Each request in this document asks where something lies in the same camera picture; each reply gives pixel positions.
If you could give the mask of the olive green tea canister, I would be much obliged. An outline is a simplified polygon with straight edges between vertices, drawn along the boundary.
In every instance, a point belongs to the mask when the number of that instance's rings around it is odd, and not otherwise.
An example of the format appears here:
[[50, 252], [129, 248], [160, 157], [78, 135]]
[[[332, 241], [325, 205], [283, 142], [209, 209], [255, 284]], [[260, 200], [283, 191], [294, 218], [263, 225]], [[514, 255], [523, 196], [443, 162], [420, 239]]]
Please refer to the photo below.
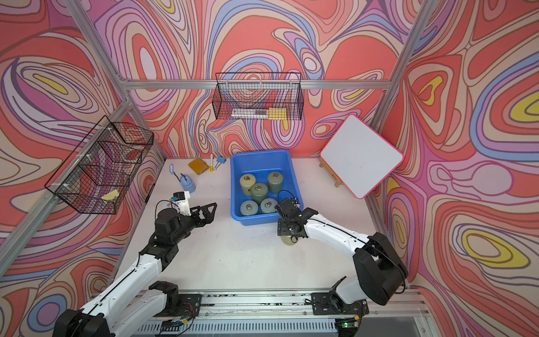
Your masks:
[[283, 189], [284, 176], [279, 171], [274, 171], [268, 175], [268, 190], [278, 194]]

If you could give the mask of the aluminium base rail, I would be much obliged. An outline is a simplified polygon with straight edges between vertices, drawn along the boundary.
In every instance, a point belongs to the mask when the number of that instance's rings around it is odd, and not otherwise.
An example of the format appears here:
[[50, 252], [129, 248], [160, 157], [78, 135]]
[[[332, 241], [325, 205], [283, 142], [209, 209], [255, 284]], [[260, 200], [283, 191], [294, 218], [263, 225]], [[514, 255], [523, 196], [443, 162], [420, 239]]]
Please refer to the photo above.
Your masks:
[[439, 336], [418, 292], [379, 306], [370, 300], [334, 307], [327, 292], [187, 292], [165, 285], [134, 297], [99, 295], [63, 315], [68, 336], [221, 336], [331, 334]]

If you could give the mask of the pale yellow tea canister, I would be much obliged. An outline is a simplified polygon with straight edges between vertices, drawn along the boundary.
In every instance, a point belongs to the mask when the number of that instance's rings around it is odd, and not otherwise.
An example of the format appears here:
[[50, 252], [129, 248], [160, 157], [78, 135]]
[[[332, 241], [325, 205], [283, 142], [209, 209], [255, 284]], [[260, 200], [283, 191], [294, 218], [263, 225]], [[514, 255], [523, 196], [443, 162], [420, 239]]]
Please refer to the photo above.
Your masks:
[[244, 174], [241, 176], [239, 184], [242, 194], [246, 197], [251, 197], [251, 189], [256, 184], [256, 178], [252, 174]]

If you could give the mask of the yellow box in basket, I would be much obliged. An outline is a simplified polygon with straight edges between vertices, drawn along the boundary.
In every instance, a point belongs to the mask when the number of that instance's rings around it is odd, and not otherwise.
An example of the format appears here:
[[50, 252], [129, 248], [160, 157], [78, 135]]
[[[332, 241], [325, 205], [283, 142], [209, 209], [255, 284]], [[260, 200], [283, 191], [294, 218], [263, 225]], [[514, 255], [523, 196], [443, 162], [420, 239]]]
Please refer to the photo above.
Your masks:
[[287, 120], [288, 114], [286, 108], [269, 108], [268, 120]]

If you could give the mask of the dark green tea canister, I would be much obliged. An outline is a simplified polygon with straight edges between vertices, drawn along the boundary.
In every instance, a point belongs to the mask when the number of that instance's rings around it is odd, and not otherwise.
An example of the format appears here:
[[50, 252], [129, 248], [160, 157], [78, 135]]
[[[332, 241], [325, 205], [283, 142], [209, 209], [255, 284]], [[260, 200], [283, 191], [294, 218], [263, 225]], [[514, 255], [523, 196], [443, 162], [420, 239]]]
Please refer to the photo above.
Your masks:
[[268, 186], [264, 183], [255, 183], [251, 187], [251, 196], [254, 202], [260, 204], [268, 197]]

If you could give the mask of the yellow sponge in basket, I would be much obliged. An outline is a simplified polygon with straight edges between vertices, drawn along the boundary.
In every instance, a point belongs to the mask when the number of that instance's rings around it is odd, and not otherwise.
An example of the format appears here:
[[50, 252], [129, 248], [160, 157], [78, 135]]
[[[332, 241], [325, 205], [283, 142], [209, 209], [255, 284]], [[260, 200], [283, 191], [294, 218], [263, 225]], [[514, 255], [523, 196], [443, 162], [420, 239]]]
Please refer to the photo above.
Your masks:
[[109, 192], [108, 194], [103, 195], [101, 199], [105, 202], [113, 202], [119, 198], [119, 195], [120, 193], [118, 190], [113, 190], [112, 192]]

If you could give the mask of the yellow-green tea canister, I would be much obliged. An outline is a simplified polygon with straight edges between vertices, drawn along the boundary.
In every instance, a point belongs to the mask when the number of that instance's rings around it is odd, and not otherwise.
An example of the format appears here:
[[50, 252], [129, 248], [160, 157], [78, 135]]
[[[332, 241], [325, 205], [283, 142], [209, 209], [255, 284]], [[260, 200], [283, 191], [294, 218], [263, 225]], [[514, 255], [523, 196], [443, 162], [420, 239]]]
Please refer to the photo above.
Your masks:
[[294, 236], [282, 236], [281, 239], [283, 243], [285, 243], [288, 246], [293, 246], [294, 244], [298, 242], [298, 238]]

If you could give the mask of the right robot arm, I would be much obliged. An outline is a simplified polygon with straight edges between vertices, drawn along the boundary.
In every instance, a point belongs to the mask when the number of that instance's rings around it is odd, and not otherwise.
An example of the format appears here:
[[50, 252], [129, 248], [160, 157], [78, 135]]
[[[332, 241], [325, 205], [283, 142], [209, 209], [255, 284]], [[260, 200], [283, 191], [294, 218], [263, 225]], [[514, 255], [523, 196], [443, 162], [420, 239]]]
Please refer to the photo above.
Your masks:
[[327, 293], [312, 295], [310, 302], [315, 314], [348, 315], [359, 303], [358, 313], [364, 315], [364, 300], [385, 306], [401, 286], [406, 286], [408, 270], [384, 234], [357, 233], [314, 209], [300, 209], [290, 199], [278, 203], [276, 211], [279, 236], [317, 240], [350, 258], [354, 264], [354, 277], [342, 277]]

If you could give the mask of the white board pink frame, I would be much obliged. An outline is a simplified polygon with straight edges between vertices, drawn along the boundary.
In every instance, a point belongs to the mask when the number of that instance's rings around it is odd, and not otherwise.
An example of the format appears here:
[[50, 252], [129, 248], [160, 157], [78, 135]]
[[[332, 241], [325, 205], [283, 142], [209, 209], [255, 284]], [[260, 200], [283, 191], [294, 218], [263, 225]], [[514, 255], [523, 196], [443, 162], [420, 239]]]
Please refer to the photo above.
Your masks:
[[363, 199], [403, 162], [404, 155], [362, 120], [349, 116], [320, 158], [357, 199]]

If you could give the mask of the blue binder clip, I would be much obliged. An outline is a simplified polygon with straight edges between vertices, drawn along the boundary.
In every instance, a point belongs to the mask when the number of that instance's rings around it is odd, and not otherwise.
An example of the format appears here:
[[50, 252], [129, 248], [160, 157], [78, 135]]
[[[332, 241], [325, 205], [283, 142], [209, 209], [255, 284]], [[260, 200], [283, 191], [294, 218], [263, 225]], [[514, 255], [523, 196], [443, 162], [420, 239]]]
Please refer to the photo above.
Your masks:
[[214, 166], [214, 169], [217, 170], [221, 164], [226, 163], [226, 158], [224, 157], [218, 157], [216, 160], [216, 165]]

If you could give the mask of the wooden easel stand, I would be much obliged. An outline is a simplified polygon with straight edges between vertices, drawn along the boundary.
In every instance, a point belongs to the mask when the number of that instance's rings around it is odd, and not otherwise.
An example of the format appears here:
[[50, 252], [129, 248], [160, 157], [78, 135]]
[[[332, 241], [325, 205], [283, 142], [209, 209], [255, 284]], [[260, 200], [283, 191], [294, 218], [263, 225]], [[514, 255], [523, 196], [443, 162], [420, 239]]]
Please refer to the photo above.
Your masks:
[[334, 172], [334, 170], [322, 158], [319, 159], [319, 166], [328, 172], [328, 174], [334, 180], [334, 186], [336, 188], [339, 188], [343, 184], [343, 182], [338, 177], [338, 175]]

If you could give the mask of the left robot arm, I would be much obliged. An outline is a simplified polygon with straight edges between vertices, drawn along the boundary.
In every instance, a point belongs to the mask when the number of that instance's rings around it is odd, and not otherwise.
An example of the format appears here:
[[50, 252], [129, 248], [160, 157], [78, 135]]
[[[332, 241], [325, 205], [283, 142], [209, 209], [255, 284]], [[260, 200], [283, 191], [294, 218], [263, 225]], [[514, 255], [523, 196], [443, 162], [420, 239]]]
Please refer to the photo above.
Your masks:
[[130, 268], [78, 310], [56, 320], [54, 336], [132, 336], [149, 319], [180, 307], [178, 286], [157, 280], [195, 228], [214, 221], [216, 203], [182, 212], [172, 204], [157, 213], [154, 232]]

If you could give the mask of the yellow sticky note pad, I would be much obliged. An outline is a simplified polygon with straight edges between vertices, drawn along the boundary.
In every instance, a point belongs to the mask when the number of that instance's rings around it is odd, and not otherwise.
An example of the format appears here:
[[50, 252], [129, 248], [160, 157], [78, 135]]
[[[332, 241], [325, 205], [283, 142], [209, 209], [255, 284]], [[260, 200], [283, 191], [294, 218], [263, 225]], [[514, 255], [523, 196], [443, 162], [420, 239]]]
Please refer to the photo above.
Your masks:
[[201, 158], [196, 158], [192, 160], [188, 164], [188, 167], [191, 168], [192, 171], [194, 171], [195, 174], [198, 176], [210, 169], [210, 166]]

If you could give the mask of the grey-blue tea canister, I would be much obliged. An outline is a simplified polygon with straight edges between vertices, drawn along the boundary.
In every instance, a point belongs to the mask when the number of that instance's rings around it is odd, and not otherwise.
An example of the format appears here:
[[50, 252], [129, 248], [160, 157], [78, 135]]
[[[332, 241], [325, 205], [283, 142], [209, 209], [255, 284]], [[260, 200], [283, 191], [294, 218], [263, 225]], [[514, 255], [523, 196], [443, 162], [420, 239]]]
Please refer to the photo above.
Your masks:
[[260, 204], [262, 213], [275, 213], [277, 201], [273, 198], [265, 198]]
[[240, 206], [240, 212], [242, 216], [255, 216], [258, 214], [258, 203], [253, 200], [247, 200]]

